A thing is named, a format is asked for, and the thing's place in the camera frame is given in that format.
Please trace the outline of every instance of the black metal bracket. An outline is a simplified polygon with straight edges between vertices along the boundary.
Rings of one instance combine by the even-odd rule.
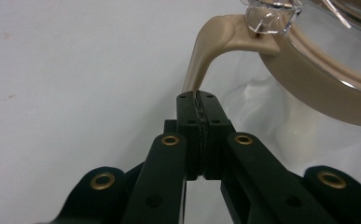
[[[252,134],[236,133],[208,92],[177,97],[146,161],[86,174],[50,223],[183,223],[186,182],[221,180],[234,223],[361,223],[361,184],[326,166],[287,171]]]

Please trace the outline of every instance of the white surface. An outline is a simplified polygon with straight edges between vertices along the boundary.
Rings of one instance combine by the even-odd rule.
[[[51,221],[88,171],[143,161],[163,121],[175,118],[201,27],[243,12],[237,0],[0,1],[0,224]],[[261,67],[253,53],[223,55],[202,89],[224,102],[226,82],[230,91],[239,71],[264,76]],[[243,124],[224,103],[239,131],[269,123]],[[299,164],[332,165],[361,181],[356,146]],[[218,182],[187,186],[186,223],[230,222]]]

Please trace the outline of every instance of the beige plastic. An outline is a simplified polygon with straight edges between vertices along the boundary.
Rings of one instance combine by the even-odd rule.
[[[214,58],[232,50],[259,52],[271,74],[306,105],[361,126],[361,75],[314,48],[296,27],[287,35],[252,38],[244,15],[210,19],[201,29],[183,86],[197,91]]]

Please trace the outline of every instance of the brass screw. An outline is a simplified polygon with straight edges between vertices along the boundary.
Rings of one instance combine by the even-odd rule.
[[[174,146],[180,142],[180,139],[176,136],[169,135],[169,136],[164,136],[160,141],[162,142],[163,145]]]
[[[235,137],[235,141],[242,145],[250,145],[253,143],[253,139],[247,135],[240,134]]]
[[[344,189],[347,186],[344,179],[329,171],[320,171],[317,174],[317,178],[319,178],[319,180],[322,181],[325,185],[334,189]]]
[[[98,180],[102,178],[107,178],[107,180],[104,183],[99,183]],[[116,181],[116,179],[114,178],[114,176],[109,173],[109,172],[104,172],[104,173],[100,173],[98,175],[96,175],[91,181],[90,181],[90,187],[96,190],[101,190],[101,189],[107,189],[110,188],[114,182]]]

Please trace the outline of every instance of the transparent knob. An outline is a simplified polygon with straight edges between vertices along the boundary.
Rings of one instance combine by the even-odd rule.
[[[300,0],[241,0],[246,21],[257,34],[284,34],[302,9]]]

